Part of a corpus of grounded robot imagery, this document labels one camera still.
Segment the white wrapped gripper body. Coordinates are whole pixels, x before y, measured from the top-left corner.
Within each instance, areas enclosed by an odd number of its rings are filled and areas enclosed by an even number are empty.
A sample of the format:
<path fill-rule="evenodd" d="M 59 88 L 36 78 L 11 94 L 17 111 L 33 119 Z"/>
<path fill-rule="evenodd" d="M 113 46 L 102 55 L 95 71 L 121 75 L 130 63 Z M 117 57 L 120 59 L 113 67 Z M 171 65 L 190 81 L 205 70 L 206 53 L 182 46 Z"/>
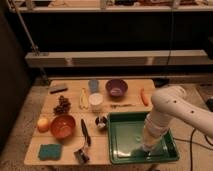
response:
<path fill-rule="evenodd" d="M 171 118 L 167 115 L 149 113 L 142 131 L 142 149 L 146 152 L 156 148 L 162 137 L 168 132 Z"/>

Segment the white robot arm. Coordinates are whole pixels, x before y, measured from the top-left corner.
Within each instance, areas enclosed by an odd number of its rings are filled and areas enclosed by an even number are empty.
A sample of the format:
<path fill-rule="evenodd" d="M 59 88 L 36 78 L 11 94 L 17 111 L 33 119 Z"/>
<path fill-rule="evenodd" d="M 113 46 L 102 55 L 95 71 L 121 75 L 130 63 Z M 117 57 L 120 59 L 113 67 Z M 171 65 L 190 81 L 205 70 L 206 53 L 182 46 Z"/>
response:
<path fill-rule="evenodd" d="M 152 110 L 147 114 L 142 133 L 142 149 L 156 148 L 168 132 L 173 118 L 187 123 L 213 138 L 213 113 L 185 100 L 187 93 L 181 86 L 169 86 L 156 90 L 151 96 Z"/>

